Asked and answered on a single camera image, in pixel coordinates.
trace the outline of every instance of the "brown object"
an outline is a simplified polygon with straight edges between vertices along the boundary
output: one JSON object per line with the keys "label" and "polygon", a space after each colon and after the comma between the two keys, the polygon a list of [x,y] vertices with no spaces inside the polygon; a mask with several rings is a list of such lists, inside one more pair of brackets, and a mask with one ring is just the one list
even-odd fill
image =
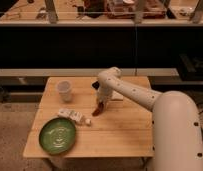
{"label": "brown object", "polygon": [[[73,101],[64,103],[55,90],[61,80],[69,80],[73,86]],[[39,132],[49,120],[57,117],[60,108],[73,109],[92,125],[77,126],[73,148],[59,157],[150,157],[152,151],[152,115],[149,111],[124,98],[110,101],[104,113],[93,117],[97,107],[96,91],[92,83],[96,77],[50,77],[43,93],[39,109],[30,130],[23,156],[29,158],[51,157],[39,145]],[[149,88],[147,77],[122,77],[140,86]]]}
{"label": "brown object", "polygon": [[98,116],[99,114],[101,114],[104,110],[104,104],[102,102],[98,103],[97,108],[94,110],[94,112],[92,113],[93,116]]}

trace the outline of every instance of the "item on shelf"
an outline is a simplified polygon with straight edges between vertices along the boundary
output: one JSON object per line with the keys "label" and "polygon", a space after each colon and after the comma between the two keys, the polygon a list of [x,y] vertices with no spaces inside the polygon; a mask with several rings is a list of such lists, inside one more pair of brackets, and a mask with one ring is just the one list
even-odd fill
{"label": "item on shelf", "polygon": [[192,7],[182,7],[179,10],[179,14],[182,16],[190,16],[193,13],[194,9]]}
{"label": "item on shelf", "polygon": [[104,0],[84,0],[85,15],[97,18],[104,12]]}
{"label": "item on shelf", "polygon": [[[124,1],[131,2],[132,0],[107,0],[107,16],[109,18],[134,18],[135,2],[125,3]],[[143,18],[165,18],[166,11],[165,6],[159,0],[146,0]]]}

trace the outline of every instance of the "floor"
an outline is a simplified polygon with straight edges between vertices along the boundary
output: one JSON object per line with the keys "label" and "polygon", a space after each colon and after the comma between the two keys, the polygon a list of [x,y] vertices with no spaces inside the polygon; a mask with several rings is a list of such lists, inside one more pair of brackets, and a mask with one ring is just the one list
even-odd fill
{"label": "floor", "polygon": [[[203,93],[195,91],[187,93],[196,102],[203,101]],[[4,102],[0,98],[0,171],[49,171],[50,167],[43,160],[27,159],[22,156],[40,96],[30,98],[30,95],[27,95],[20,100],[18,97],[21,96],[11,96],[4,99]],[[203,127],[203,113],[200,114],[200,119]],[[59,165],[66,165],[66,170],[70,171],[143,171],[140,169],[142,161],[138,158],[91,158],[79,159],[78,162],[69,159]]]}

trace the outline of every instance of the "small white object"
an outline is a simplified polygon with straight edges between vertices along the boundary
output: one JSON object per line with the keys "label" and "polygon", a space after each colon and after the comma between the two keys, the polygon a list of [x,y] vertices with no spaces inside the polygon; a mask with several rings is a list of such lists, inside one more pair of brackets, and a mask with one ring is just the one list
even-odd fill
{"label": "small white object", "polygon": [[123,99],[124,99],[123,95],[119,94],[116,91],[113,91],[111,100],[122,101]]}
{"label": "small white object", "polygon": [[72,87],[71,83],[67,80],[60,81],[56,84],[56,90],[64,102],[72,100]]}
{"label": "small white object", "polygon": [[85,119],[85,124],[87,125],[87,126],[90,126],[91,125],[91,120],[90,119]]}
{"label": "small white object", "polygon": [[133,1],[133,0],[123,0],[123,2],[124,2],[125,4],[129,4],[129,5],[134,4],[134,1]]}

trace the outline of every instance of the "table leg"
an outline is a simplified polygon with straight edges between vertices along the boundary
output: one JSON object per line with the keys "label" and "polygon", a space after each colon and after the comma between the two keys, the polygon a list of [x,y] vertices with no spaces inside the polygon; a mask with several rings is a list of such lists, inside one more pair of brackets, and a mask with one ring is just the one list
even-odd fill
{"label": "table leg", "polygon": [[142,166],[142,169],[145,170],[145,171],[148,171],[147,167],[149,166],[149,164],[151,163],[152,161],[152,157],[141,157],[141,160],[143,162],[143,166]]}
{"label": "table leg", "polygon": [[59,168],[57,168],[49,158],[42,158],[42,160],[50,167],[51,171],[57,171]]}

